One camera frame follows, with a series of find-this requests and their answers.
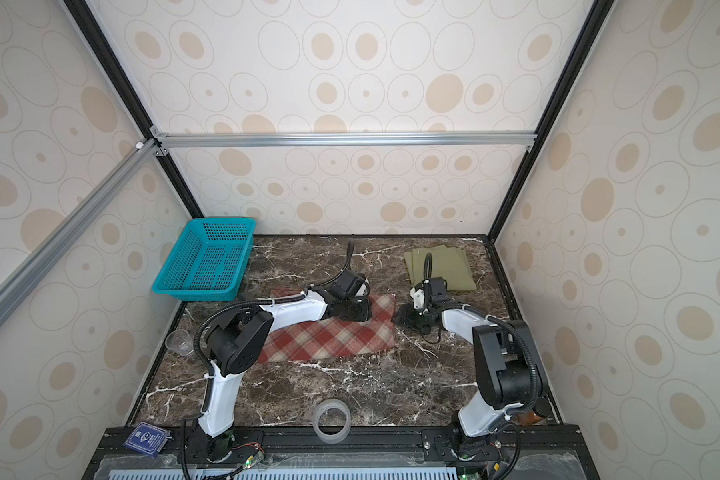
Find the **red plaid skirt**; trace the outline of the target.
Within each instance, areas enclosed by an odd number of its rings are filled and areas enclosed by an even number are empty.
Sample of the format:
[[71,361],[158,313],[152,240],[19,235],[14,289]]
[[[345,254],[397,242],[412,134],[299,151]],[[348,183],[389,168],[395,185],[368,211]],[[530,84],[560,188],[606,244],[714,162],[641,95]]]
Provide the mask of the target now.
[[396,345],[394,294],[370,296],[371,319],[347,322],[329,318],[302,322],[273,331],[258,358],[259,364],[329,360],[389,350]]

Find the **olive green skirt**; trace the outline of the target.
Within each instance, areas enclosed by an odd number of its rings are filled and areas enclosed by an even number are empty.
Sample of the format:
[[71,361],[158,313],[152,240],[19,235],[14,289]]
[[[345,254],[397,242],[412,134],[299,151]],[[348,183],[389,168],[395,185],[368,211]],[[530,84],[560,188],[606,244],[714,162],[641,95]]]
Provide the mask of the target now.
[[423,281],[424,260],[428,254],[432,255],[431,277],[444,279],[449,292],[477,290],[466,253],[446,245],[417,248],[403,254],[412,286]]

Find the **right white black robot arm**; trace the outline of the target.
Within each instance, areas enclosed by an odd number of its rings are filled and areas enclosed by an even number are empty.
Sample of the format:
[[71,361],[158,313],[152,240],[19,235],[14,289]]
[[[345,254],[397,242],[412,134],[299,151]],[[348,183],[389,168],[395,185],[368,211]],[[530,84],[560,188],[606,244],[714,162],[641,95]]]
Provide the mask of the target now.
[[398,308],[394,322],[423,335],[448,331],[472,345],[477,393],[456,414],[451,448],[472,458],[511,420],[534,409],[545,377],[527,325],[504,321],[466,304]]

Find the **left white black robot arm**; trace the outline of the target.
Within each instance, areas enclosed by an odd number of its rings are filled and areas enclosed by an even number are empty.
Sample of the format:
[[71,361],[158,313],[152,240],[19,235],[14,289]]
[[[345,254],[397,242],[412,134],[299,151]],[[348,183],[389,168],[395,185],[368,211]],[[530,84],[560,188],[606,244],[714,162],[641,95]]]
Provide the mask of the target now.
[[259,360],[272,332],[330,318],[365,322],[370,317],[366,288],[345,297],[307,290],[287,297],[235,301],[210,315],[193,337],[194,354],[206,368],[205,397],[195,417],[198,426],[211,439],[232,428],[243,376]]

